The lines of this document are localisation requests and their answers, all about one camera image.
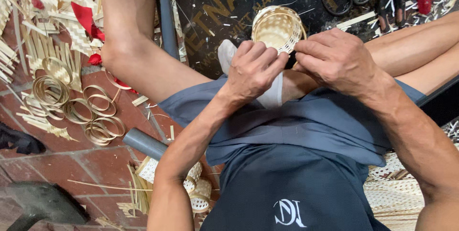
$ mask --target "leg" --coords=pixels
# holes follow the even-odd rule
[[[430,94],[458,74],[459,12],[404,28],[365,44],[376,64],[391,76]],[[284,71],[282,102],[317,88],[308,75]]]
[[[414,71],[459,41],[459,13],[404,28],[365,44],[376,64],[393,77]]]
[[[151,41],[155,0],[102,0],[106,42],[104,66],[155,102],[211,81]]]

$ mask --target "small bamboo basket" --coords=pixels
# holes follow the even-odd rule
[[[135,171],[135,174],[139,175],[148,182],[153,183],[153,181],[155,180],[155,170],[157,166],[157,160],[150,157],[146,157],[142,164]],[[201,172],[202,164],[200,162],[197,162],[188,172],[188,175],[185,181],[183,182],[183,186],[185,187],[188,193],[192,193],[196,189],[197,181],[199,179],[199,176],[201,175]]]
[[[301,37],[306,40],[300,16],[294,10],[281,6],[268,6],[253,19],[252,40],[274,47],[278,54],[293,51]]]
[[[202,213],[209,209],[212,184],[209,180],[199,178],[196,189],[190,194],[191,208],[194,213]]]

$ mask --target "gray pipe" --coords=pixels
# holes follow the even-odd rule
[[[171,0],[160,1],[161,33],[163,35],[164,50],[172,57],[180,60],[175,34],[174,15],[172,14]]]
[[[168,148],[162,142],[137,128],[130,129],[124,136],[123,142],[158,161]]]

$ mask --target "hand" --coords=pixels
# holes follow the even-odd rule
[[[299,41],[295,50],[294,70],[344,94],[359,97],[370,92],[385,73],[358,37],[337,28]]]
[[[275,48],[266,48],[263,42],[244,41],[232,59],[228,80],[219,93],[238,106],[245,105],[271,87],[287,61],[286,52],[278,56]]]

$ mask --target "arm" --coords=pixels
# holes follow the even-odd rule
[[[387,73],[373,62],[356,36],[332,29],[299,42],[302,71],[373,110],[400,161],[419,182],[426,206],[416,230],[456,230],[459,226],[459,152]]]
[[[194,230],[190,198],[183,187],[188,171],[201,158],[227,117],[260,96],[287,63],[262,42],[238,48],[226,84],[169,146],[155,171],[147,230]]]

